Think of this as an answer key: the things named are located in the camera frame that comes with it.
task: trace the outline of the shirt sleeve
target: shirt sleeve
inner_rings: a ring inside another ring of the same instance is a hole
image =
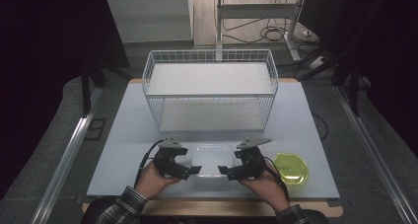
[[[132,187],[126,187],[116,204],[99,217],[97,224],[139,224],[139,214],[147,201],[144,195]]]
[[[277,212],[277,221],[280,224],[309,224],[310,221],[305,216],[301,206],[295,205],[284,211]]]

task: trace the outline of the human hand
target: human hand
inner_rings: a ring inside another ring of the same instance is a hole
[[[160,175],[154,162],[150,162],[142,171],[141,178],[135,190],[144,195],[147,199],[155,197],[169,185],[179,182],[179,178],[164,178]]]
[[[276,169],[271,163],[266,162],[266,165],[277,174]],[[276,179],[265,170],[255,180],[242,179],[238,182],[248,187],[261,201],[269,204],[276,212],[290,207],[283,189],[279,186]]]

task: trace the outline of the white table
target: white table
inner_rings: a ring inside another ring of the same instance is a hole
[[[296,153],[305,160],[310,170],[309,179],[303,186],[288,186],[291,201],[322,200],[326,203],[329,199],[340,197],[300,83],[279,83],[275,103],[263,132],[163,134],[158,131],[143,95],[142,85],[136,80],[131,81],[126,89],[87,196],[122,194],[126,186],[133,186],[139,163],[150,146],[159,139],[171,136],[189,149],[186,156],[176,158],[178,163],[187,167],[191,166],[196,146],[223,145],[234,152],[236,146],[247,137],[271,138],[272,142],[259,147],[264,156],[274,159],[278,152]],[[240,163],[240,160],[233,158],[234,166]],[[187,181],[168,187],[159,196],[159,200],[170,199],[239,201],[255,197],[246,187],[236,181],[229,182],[227,178],[204,180],[191,176]]]

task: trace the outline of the wire basket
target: wire basket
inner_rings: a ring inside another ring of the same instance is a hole
[[[151,51],[142,78],[162,132],[262,131],[278,87],[267,49]]]

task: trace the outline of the yellow plate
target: yellow plate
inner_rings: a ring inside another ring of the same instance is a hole
[[[277,153],[274,165],[279,170],[280,176],[286,185],[301,186],[310,174],[305,161],[292,153]]]

